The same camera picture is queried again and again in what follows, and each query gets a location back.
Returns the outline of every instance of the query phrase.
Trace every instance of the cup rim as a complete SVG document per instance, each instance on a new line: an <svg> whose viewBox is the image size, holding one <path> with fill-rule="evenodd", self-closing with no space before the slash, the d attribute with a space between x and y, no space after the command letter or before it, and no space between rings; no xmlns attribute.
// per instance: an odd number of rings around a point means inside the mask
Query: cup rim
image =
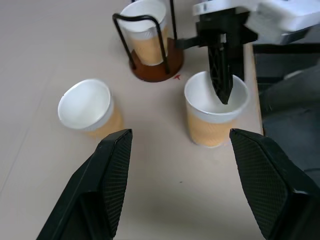
<svg viewBox="0 0 320 240"><path fill-rule="evenodd" d="M89 82L92 82L92 83L95 83L95 84L99 84L100 86L102 86L106 91L107 91L107 94L109 95L109 102L108 104L106 105L105 109L104 109L104 113L93 123L91 123L90 125L88 126L83 126L83 127L73 127L71 125L68 125L64 122L63 118L61 117L61 107L62 107L62 104L64 102L64 99L65 99L65 96L70 94L71 91L73 91L75 88L77 88L78 86L80 85L83 85L83 84L86 84L86 83L89 83ZM106 85L102 80L99 80L99 79L96 79L96 78L90 78L90 79L85 79L85 80L82 80L80 82L78 82L77 84L73 85L71 88L68 89L68 91L66 91L63 96L61 97L60 101L59 101L59 104L58 104L58 108L57 108L57 113L58 113L58 118L60 120L60 122L67 128L70 128L70 129L74 129L74 130L84 130L86 128L89 128L91 127L92 125L98 123L105 115L106 115L106 112L108 111L108 109L110 108L110 105L111 105L111 92L110 92L110 89L108 87L108 85Z"/></svg>
<svg viewBox="0 0 320 240"><path fill-rule="evenodd" d="M249 89L248 89L247 85L241 80L240 77L238 77L236 75L232 75L233 80L236 79L243 86L244 91L246 93L246 99L245 99L243 104L241 104L238 108L234 109L233 111L229 111L229 112L209 112L209 111L204 111L202 109L199 109L198 107L195 107L187 97L187 88L188 88L188 85L192 81L197 79L196 76L203 75L203 74L206 74L206 73L208 73L208 71L201 71L201 72L198 72L198 73L194 74L193 76L191 76L187 80L187 82L186 82L186 84L184 86L184 98L186 99L186 101L188 102L188 104L191 107L193 107L195 110L197 110L197 111L199 111L199 112L201 112L203 114L210 115L210 116L228 116L228 115L234 115L235 113L240 112L242 109L244 109L248 105L249 100L250 100L250 93L249 93Z"/></svg>
<svg viewBox="0 0 320 240"><path fill-rule="evenodd" d="M163 20L165 19L165 17L166 17L167 8L166 8L166 5L165 5L162 1L159 1L159 0L137 0L137 1L135 1L135 2L130 3L128 6L126 6L126 7L121 11L120 14L123 15L123 12L124 12L124 11L128 10L129 8L132 8L133 6L135 6L135 5L137 5L137 4L141 4L142 2L155 2L155 3L159 4L159 5L161 5L162 10L163 10L163 14L162 14L163 16L161 16L161 18L160 18L160 20L159 20L159 22L158 22L159 24L161 24L161 23L163 22ZM143 32L148 31L149 29L155 27L155 26L151 26L151 27L146 28L146 29L143 30L143 31L140 31L140 30L138 31L138 30L134 30L134 29L128 28L125 24L123 24L123 21L122 21L122 20L119 21L119 24L120 24L123 28L125 28L127 31L132 32L132 33L143 33Z"/></svg>

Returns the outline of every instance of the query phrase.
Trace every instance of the black wire cup holder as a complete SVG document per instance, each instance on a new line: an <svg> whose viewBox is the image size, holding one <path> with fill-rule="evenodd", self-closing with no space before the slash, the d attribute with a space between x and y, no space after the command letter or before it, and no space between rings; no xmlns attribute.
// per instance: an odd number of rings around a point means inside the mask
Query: black wire cup holder
<svg viewBox="0 0 320 240"><path fill-rule="evenodd" d="M112 15L113 23L120 36L125 52L129 58L130 68L132 72L141 80L144 80L147 82L165 81L173 77L181 69L183 65L183 61L184 61L183 50L176 48L177 26L176 26L174 0L170 0L170 12L171 12L172 30L173 30L174 39L168 37L167 56L166 56L164 38L163 38L160 24L153 16L151 15L124 16L119 13L114 13ZM161 56L162 56L163 62L155 66L144 65L140 61L140 59L138 58L134 50L130 52L128 44L120 28L119 20L127 21L127 22L152 21L155 24L157 37L160 43L160 50L161 50Z"/></svg>

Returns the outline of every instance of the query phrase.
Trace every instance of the table surface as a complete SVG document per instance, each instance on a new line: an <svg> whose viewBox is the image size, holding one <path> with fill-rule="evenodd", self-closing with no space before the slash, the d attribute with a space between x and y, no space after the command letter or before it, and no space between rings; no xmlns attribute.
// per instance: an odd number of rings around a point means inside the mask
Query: table surface
<svg viewBox="0 0 320 240"><path fill-rule="evenodd" d="M71 86L98 78L133 129L115 239L262 240L231 143L209 149L188 138L184 84L208 69L206 49L185 51L180 80L136 79L111 18L129 2L1 1L0 238L36 239L69 178L95 150L95 140L59 123L57 106ZM180 38L195 34L194 3L176 1ZM251 101L236 127L261 133L250 44L244 62Z"/></svg>

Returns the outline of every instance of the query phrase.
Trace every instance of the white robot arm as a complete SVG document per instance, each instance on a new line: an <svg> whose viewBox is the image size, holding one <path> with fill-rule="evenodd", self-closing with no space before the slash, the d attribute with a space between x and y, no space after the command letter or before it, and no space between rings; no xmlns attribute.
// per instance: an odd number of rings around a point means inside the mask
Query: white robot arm
<svg viewBox="0 0 320 240"><path fill-rule="evenodd" d="M273 44L301 39L320 23L320 0L202 0L195 16L237 8L250 12L245 24Z"/></svg>

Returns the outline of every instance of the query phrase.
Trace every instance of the paper cup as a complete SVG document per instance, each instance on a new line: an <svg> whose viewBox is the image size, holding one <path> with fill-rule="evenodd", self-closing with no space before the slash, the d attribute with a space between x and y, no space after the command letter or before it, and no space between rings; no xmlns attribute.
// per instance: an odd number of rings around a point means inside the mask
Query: paper cup
<svg viewBox="0 0 320 240"><path fill-rule="evenodd" d="M58 117L67 128L98 139L124 129L123 117L108 86L98 79L87 79L71 87L59 102Z"/></svg>
<svg viewBox="0 0 320 240"><path fill-rule="evenodd" d="M207 71L192 76L184 87L187 121L192 141L206 147L217 147L229 136L235 119L249 102L249 90L237 76L227 105L216 95Z"/></svg>
<svg viewBox="0 0 320 240"><path fill-rule="evenodd" d="M121 15L135 17L150 15L160 24L165 54L168 54L168 26L166 6L159 0L138 0L129 4ZM153 21L123 21L119 24L126 30L133 48L144 65L155 66L163 62L159 37Z"/></svg>

